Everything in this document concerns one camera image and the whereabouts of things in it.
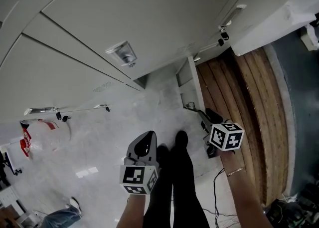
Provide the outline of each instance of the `bracelet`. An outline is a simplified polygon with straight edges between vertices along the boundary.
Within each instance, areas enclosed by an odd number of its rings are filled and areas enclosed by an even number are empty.
[[[239,168],[239,169],[237,169],[237,170],[235,170],[235,171],[233,171],[233,172],[231,172],[231,173],[229,173],[227,176],[229,177],[229,176],[231,176],[231,175],[237,173],[238,171],[241,171],[242,169],[243,169],[243,167],[242,167],[242,168]]]

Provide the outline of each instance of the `black shoe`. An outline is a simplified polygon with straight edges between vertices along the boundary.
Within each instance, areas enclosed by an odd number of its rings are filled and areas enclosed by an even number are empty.
[[[175,137],[175,145],[180,148],[186,148],[188,144],[187,133],[183,130],[180,130]]]
[[[159,163],[159,167],[163,168],[168,165],[169,150],[166,145],[160,145],[156,151],[156,161]]]

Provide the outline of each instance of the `black pants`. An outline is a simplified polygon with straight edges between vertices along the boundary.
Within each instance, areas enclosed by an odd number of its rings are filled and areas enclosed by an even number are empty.
[[[6,179],[6,174],[4,172],[3,163],[0,163],[1,167],[0,167],[0,181],[2,181],[2,183],[4,183],[7,187],[10,186],[10,183],[8,182],[8,180]]]
[[[173,147],[170,164],[162,168],[151,193],[143,228],[170,228],[170,204],[173,185],[174,228],[209,228],[195,192],[193,164],[186,148]]]

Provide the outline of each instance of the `cabinet handle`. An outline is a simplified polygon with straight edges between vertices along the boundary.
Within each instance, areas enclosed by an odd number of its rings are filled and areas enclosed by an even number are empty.
[[[121,66],[132,67],[135,65],[135,60],[137,59],[132,47],[129,42],[121,42],[105,51],[113,59],[121,64]]]
[[[245,4],[239,4],[236,8],[230,13],[227,19],[219,26],[220,31],[224,31],[226,27],[228,27],[233,20],[246,8]]]
[[[57,109],[55,107],[38,107],[38,108],[28,108],[24,115],[27,114],[40,114],[40,113],[49,113],[55,112]]]
[[[102,108],[102,107],[107,107],[108,105],[107,104],[100,104],[100,105],[97,105],[93,108]]]

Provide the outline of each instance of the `jeans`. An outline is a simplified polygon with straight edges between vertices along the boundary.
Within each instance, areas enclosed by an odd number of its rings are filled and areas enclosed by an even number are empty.
[[[70,206],[69,209],[58,210],[47,215],[41,228],[68,228],[80,219],[77,208]]]
[[[209,228],[206,215],[197,199],[193,164],[186,148],[173,147],[169,165],[162,168],[151,192],[143,228],[170,228],[170,204],[173,186],[173,228]]]

